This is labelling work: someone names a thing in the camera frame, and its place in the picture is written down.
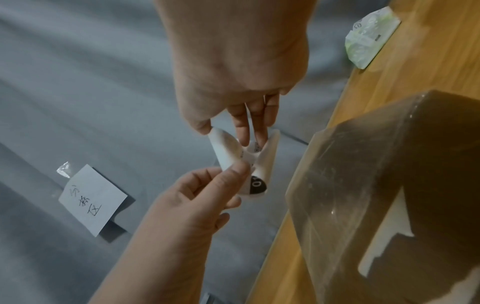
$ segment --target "wooden table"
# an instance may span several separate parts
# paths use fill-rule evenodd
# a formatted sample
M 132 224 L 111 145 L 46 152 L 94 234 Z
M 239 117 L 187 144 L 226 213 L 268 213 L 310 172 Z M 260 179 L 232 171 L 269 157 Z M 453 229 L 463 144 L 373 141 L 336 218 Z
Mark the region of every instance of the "wooden table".
M 393 0 L 402 24 L 355 69 L 329 127 L 409 95 L 439 89 L 480 99 L 480 1 Z M 315 303 L 292 219 L 286 215 L 247 304 Z

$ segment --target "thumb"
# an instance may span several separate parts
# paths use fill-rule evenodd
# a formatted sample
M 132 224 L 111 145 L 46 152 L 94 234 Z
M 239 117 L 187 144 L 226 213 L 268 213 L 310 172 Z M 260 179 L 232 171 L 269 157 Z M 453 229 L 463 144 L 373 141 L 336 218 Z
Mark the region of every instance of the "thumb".
M 225 205 L 238 193 L 247 177 L 250 176 L 250 164 L 238 161 L 217 175 L 195 198 L 195 204 L 211 213 L 220 213 Z

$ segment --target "fingernail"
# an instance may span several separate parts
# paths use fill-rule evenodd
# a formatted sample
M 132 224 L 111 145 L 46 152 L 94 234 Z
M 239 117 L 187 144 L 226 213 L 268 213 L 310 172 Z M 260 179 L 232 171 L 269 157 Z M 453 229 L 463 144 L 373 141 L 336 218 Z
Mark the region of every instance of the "fingernail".
M 246 161 L 239 160 L 231 166 L 231 169 L 238 173 L 240 176 L 246 176 L 250 174 L 250 164 Z

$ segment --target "human skin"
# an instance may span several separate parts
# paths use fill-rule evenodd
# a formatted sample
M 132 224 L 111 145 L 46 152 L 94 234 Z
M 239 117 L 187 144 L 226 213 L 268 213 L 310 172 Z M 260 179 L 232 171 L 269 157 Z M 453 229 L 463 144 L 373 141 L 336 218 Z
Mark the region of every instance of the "human skin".
M 155 0 L 166 28 L 182 116 L 201 134 L 227 109 L 244 146 L 247 109 L 263 146 L 281 94 L 305 75 L 316 0 Z
M 240 161 L 181 177 L 152 204 L 89 304 L 198 304 L 212 236 L 240 206 L 250 176 Z

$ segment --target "crumpled plastic bag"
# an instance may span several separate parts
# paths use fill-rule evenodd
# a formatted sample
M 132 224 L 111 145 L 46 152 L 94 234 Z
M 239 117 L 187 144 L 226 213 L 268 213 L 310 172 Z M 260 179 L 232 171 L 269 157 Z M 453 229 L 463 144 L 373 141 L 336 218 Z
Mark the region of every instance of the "crumpled plastic bag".
M 400 22 L 389 7 L 370 13 L 356 22 L 345 38 L 345 49 L 350 61 L 357 68 L 365 69 L 395 32 Z

